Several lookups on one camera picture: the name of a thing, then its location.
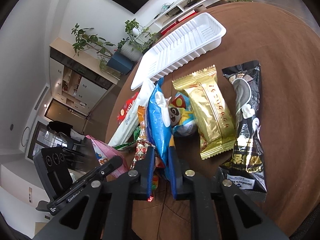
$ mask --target white snack package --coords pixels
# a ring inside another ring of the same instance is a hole
[[[133,134],[134,129],[139,124],[137,114],[138,106],[146,106],[148,104],[149,98],[154,89],[155,85],[150,79],[145,79],[143,81],[136,100],[108,143],[109,146],[116,147],[127,142],[130,136]]]

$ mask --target white ribbed pot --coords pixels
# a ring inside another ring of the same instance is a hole
[[[129,41],[127,41],[122,46],[120,53],[122,55],[125,55],[128,59],[132,60],[133,62],[138,61],[143,56],[143,54],[140,51],[134,49],[134,47],[129,44]]]

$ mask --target pink snack package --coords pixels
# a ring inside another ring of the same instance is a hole
[[[114,176],[115,178],[118,178],[121,174],[129,171],[127,162],[122,157],[119,151],[117,151],[116,149],[113,149],[108,144],[93,138],[91,135],[87,135],[86,137],[91,140],[93,149],[96,153],[96,157],[100,165],[105,164],[108,160],[110,160],[113,156],[116,156],[116,155],[122,158],[122,165],[111,173],[112,176]]]

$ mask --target silver rivet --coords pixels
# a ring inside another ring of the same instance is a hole
[[[91,182],[91,187],[100,187],[101,182],[98,180],[94,180],[93,182]]]
[[[232,185],[232,181],[230,179],[224,179],[222,181],[222,184],[225,186],[225,187],[230,187]]]
[[[135,177],[138,175],[138,172],[136,170],[131,170],[131,171],[128,171],[128,175],[130,177]]]
[[[184,174],[188,177],[193,177],[196,173],[193,170],[187,170]]]

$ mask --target person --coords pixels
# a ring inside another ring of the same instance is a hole
[[[81,141],[85,137],[84,135],[81,135],[73,130],[73,126],[71,124],[60,121],[49,122],[49,124],[47,125],[47,130],[54,131],[55,133],[64,133],[65,135],[77,141]]]

